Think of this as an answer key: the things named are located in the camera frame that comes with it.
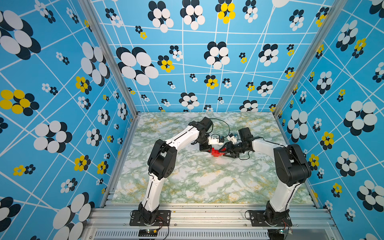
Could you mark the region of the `aluminium left corner post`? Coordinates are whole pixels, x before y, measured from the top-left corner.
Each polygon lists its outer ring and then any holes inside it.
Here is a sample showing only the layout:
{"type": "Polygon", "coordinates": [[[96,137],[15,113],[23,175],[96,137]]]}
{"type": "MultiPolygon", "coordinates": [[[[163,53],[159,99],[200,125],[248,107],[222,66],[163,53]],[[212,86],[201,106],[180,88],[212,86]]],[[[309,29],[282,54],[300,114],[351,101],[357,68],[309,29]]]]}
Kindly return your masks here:
{"type": "Polygon", "coordinates": [[[128,87],[118,68],[118,64],[114,60],[114,55],[112,53],[110,46],[108,45],[107,39],[102,30],[102,26],[99,23],[98,18],[96,16],[96,12],[93,9],[92,2],[86,1],[86,0],[79,0],[79,4],[85,14],[86,19],[90,22],[91,27],[93,27],[93,33],[95,35],[95,38],[98,44],[100,45],[100,48],[102,49],[102,52],[106,58],[109,68],[115,77],[117,85],[128,104],[128,107],[133,115],[133,119],[135,119],[138,117],[139,112],[136,109],[136,106],[130,96],[130,93],[128,92],[128,87]]]}

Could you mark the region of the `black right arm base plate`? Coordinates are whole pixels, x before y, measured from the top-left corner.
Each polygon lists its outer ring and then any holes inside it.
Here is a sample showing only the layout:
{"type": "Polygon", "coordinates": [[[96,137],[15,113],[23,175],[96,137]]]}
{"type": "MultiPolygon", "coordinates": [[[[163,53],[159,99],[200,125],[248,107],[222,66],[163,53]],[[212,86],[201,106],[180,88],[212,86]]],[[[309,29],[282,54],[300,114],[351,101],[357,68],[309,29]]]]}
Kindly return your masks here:
{"type": "Polygon", "coordinates": [[[275,213],[266,211],[248,210],[245,217],[253,227],[292,227],[292,221],[287,212],[275,213]]]}

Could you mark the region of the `controller board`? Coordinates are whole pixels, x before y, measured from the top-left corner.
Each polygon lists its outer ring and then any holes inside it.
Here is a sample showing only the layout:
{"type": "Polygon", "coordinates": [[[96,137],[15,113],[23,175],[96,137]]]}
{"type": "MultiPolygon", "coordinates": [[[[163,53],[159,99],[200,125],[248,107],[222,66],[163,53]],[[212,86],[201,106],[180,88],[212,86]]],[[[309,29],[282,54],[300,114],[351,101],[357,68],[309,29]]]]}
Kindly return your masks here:
{"type": "Polygon", "coordinates": [[[286,240],[290,235],[285,230],[268,230],[270,240],[286,240]]]}
{"type": "Polygon", "coordinates": [[[158,229],[140,229],[138,233],[139,239],[156,239],[158,237],[158,229]]]}

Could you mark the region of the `long red lego brick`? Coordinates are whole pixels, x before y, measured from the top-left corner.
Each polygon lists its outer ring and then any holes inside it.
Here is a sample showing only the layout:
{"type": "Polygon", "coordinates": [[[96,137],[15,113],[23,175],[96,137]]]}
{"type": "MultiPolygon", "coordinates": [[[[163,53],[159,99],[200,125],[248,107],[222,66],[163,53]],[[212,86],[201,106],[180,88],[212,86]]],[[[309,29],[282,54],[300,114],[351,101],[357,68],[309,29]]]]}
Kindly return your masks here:
{"type": "Polygon", "coordinates": [[[220,152],[219,150],[216,150],[215,148],[212,148],[210,153],[213,157],[220,157],[220,156],[223,156],[225,154],[224,152],[220,152]]]}

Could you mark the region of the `right controller board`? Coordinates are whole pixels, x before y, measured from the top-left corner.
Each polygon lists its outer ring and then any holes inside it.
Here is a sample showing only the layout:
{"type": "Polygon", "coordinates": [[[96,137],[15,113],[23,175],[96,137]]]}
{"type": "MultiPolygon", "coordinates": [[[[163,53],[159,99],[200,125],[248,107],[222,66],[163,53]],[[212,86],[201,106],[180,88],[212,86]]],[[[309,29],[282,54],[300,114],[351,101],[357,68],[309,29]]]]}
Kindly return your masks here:
{"type": "Polygon", "coordinates": [[[285,230],[268,230],[270,240],[286,240],[290,235],[285,230]]]}

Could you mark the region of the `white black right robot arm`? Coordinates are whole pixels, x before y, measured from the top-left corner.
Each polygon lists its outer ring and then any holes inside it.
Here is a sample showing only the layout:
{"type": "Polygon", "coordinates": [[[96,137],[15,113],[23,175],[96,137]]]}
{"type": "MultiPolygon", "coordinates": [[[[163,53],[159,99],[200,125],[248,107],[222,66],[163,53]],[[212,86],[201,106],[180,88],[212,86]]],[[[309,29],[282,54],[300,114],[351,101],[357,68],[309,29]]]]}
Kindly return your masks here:
{"type": "Polygon", "coordinates": [[[289,216],[290,204],[299,187],[311,176],[311,170],[301,147],[297,144],[282,145],[254,137],[249,128],[239,130],[241,141],[229,141],[219,153],[230,158],[240,158],[240,154],[258,152],[274,157],[278,185],[273,197],[267,202],[265,221],[276,226],[289,216]]]}

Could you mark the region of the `left controller board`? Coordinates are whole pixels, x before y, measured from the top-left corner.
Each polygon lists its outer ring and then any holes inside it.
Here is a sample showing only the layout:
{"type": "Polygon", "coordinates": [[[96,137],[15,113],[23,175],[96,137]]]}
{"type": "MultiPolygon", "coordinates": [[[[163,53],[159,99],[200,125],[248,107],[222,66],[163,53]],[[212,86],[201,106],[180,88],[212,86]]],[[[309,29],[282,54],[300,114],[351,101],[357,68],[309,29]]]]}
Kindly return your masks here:
{"type": "Polygon", "coordinates": [[[140,229],[138,233],[139,239],[156,239],[158,237],[158,229],[140,229]]]}

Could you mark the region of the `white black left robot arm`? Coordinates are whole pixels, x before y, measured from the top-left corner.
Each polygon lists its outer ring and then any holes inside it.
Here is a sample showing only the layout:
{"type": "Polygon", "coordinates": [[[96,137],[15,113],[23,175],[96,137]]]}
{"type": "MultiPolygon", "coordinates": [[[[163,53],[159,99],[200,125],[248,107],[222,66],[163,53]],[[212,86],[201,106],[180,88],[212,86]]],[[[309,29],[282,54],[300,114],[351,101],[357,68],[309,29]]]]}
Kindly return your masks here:
{"type": "Polygon", "coordinates": [[[156,221],[160,206],[160,195],[165,180],[175,169],[178,151],[187,145],[200,144],[203,149],[210,150],[209,134],[213,122],[204,117],[201,121],[192,121],[174,137],[163,141],[157,140],[148,159],[149,183],[144,199],[140,202],[138,211],[146,224],[156,221]]]}

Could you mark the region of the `aluminium corner post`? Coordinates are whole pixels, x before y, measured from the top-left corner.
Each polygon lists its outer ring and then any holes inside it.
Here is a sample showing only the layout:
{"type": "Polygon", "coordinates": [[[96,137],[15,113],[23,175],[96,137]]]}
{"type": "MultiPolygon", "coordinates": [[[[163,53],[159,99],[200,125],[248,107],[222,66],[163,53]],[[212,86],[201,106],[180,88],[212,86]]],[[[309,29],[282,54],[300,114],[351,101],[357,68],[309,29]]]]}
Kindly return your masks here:
{"type": "Polygon", "coordinates": [[[313,57],[315,56],[317,49],[325,40],[325,37],[328,35],[329,31],[335,24],[335,21],[339,17],[341,11],[343,10],[347,2],[348,2],[347,0],[334,1],[333,5],[330,8],[330,13],[328,14],[327,19],[325,20],[325,22],[322,24],[317,34],[315,35],[308,50],[306,51],[304,57],[302,58],[293,79],[290,80],[282,97],[280,98],[277,104],[277,107],[274,111],[274,117],[276,119],[278,118],[278,115],[283,109],[283,107],[285,106],[285,104],[288,102],[291,92],[293,91],[294,87],[299,83],[301,77],[303,76],[308,66],[310,65],[313,57]]]}
{"type": "Polygon", "coordinates": [[[128,87],[118,68],[118,64],[114,60],[114,55],[112,53],[110,46],[108,45],[107,39],[102,30],[102,26],[99,23],[98,18],[96,16],[96,12],[93,9],[92,2],[86,1],[86,0],[79,0],[79,4],[85,14],[86,19],[90,22],[91,27],[93,27],[93,33],[95,35],[95,38],[98,44],[100,45],[100,48],[102,49],[102,52],[106,58],[109,68],[115,77],[117,85],[128,104],[128,107],[133,115],[133,119],[135,119],[138,117],[139,112],[136,109],[136,106],[130,96],[130,93],[128,92],[128,87]]]}

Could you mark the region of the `aluminium right corner post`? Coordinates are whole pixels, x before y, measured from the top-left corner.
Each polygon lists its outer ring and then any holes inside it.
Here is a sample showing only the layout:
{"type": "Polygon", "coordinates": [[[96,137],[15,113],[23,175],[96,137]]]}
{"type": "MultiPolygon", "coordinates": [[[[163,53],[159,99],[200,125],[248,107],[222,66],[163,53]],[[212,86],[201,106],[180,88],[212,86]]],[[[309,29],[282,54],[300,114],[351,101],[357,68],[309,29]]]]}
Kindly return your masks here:
{"type": "Polygon", "coordinates": [[[308,50],[306,51],[304,57],[302,58],[293,79],[290,80],[282,97],[280,98],[277,104],[277,107],[274,111],[274,117],[276,119],[278,118],[278,115],[283,109],[283,107],[285,106],[285,104],[288,102],[291,92],[293,91],[294,87],[299,83],[301,77],[303,76],[308,66],[310,65],[313,57],[315,56],[317,49],[325,40],[325,37],[328,35],[329,31],[335,24],[335,21],[339,17],[341,11],[343,10],[347,2],[348,2],[347,0],[334,1],[333,5],[330,8],[330,13],[328,14],[327,19],[325,20],[325,22],[322,24],[317,34],[315,35],[308,50]]]}

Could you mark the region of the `aluminium left table rail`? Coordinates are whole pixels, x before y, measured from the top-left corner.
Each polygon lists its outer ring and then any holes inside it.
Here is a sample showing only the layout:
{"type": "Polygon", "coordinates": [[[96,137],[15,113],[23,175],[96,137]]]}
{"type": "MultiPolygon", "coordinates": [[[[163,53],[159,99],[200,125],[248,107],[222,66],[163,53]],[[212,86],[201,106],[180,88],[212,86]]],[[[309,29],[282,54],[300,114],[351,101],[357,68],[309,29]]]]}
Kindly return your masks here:
{"type": "Polygon", "coordinates": [[[113,173],[112,173],[112,176],[110,177],[110,181],[107,186],[106,192],[104,193],[104,196],[102,198],[100,208],[104,208],[107,204],[107,201],[109,199],[113,199],[114,192],[117,188],[120,175],[123,171],[123,167],[124,167],[127,155],[129,153],[130,146],[133,142],[133,138],[140,121],[140,117],[141,117],[141,113],[138,113],[138,115],[133,118],[133,121],[127,130],[125,140],[121,147],[121,154],[118,157],[117,162],[115,163],[113,173]]]}

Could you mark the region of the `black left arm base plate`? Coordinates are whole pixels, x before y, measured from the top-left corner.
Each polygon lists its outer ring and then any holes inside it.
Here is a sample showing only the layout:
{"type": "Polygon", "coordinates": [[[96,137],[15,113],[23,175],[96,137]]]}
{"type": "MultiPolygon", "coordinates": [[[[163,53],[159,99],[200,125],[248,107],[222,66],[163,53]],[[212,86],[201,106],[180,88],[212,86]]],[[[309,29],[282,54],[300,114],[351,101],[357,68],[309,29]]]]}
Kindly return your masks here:
{"type": "Polygon", "coordinates": [[[170,210],[157,210],[149,214],[142,213],[139,210],[133,210],[130,213],[131,220],[129,225],[135,227],[159,227],[165,223],[168,226],[171,220],[171,213],[170,210]]]}

